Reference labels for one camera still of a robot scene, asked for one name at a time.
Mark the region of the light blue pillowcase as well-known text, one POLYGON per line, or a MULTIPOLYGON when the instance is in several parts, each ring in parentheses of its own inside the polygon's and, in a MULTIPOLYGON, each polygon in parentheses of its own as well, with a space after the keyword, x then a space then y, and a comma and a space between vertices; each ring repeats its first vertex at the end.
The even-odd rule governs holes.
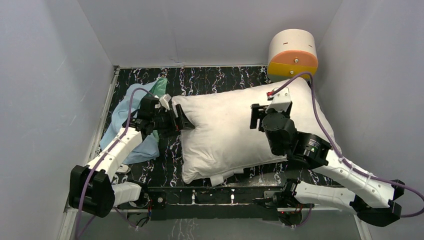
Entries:
POLYGON ((130 114, 139 109, 141 99, 155 88, 157 82, 142 84, 132 84, 123 100, 112 112, 111 124, 100 140, 100 147, 103 151, 100 156, 103 160, 109 161, 116 156, 120 159, 125 153, 128 156, 123 160, 123 164, 138 164, 152 160, 159 156, 159 148, 156 139, 152 134, 142 139, 142 133, 134 127, 129 127, 130 114))

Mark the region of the green patterned satin pillowcase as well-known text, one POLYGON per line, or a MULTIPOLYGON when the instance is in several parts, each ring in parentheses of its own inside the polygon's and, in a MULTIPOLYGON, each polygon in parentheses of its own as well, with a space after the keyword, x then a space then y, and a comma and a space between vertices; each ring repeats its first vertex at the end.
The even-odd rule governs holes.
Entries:
MULTIPOLYGON (((153 93, 155 96, 162 97, 166 94, 166 88, 168 84, 168 79, 165 77, 160 77, 155 82, 154 86, 151 88, 150 92, 153 93)), ((152 132, 152 135, 157 143, 159 143, 160 138, 157 130, 154 130, 152 132)))

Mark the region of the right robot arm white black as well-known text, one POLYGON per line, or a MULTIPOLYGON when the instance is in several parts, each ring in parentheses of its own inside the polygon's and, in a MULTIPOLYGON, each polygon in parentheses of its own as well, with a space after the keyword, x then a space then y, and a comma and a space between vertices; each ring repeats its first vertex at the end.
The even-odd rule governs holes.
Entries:
POLYGON ((319 186, 289 178, 281 192, 264 197, 265 205, 323 205, 356 214, 377 227, 401 218, 402 207, 395 202, 404 194, 398 186, 400 180, 391 184, 361 175, 355 164, 338 158, 329 142, 315 134, 297 131, 289 110, 277 112, 266 108, 259 104, 251 106, 250 128, 265 133, 271 153, 285 157, 296 167, 327 176, 341 186, 319 186))

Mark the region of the white pillow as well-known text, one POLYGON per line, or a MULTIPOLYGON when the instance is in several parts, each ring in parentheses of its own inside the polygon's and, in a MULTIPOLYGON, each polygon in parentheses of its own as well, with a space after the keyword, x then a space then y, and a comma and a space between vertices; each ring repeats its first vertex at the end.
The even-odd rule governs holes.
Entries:
POLYGON ((209 178, 212 185, 245 168, 286 161, 272 154, 265 133, 252 129, 251 106, 268 105, 267 93, 282 82, 246 89, 202 95, 178 95, 174 105, 181 105, 194 129, 182 130, 182 180, 186 184, 209 178))

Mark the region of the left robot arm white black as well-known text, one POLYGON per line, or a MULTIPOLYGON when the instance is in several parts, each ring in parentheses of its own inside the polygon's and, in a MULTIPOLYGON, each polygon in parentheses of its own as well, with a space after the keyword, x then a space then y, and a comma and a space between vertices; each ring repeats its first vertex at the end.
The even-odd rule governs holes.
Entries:
POLYGON ((113 184, 113 177, 130 153, 157 131, 160 138, 177 136, 193 130, 180 104, 169 94, 145 96, 135 113, 131 113, 112 141, 85 166, 76 165, 70 172, 68 204, 70 207, 104 218, 121 204, 132 203, 144 208, 154 194, 138 181, 113 184))

